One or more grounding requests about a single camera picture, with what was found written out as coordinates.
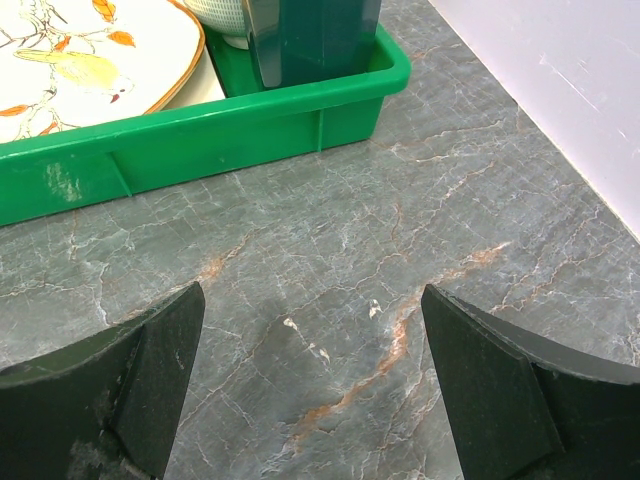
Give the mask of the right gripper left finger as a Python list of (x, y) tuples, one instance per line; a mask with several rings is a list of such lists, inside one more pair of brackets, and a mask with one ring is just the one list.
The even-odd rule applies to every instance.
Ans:
[(199, 344), (199, 283), (1, 371), (4, 479), (161, 479)]

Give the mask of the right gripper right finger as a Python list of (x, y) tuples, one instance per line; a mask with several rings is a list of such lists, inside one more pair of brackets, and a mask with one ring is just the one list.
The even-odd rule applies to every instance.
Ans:
[(427, 285), (426, 335), (466, 479), (636, 479), (639, 370)]

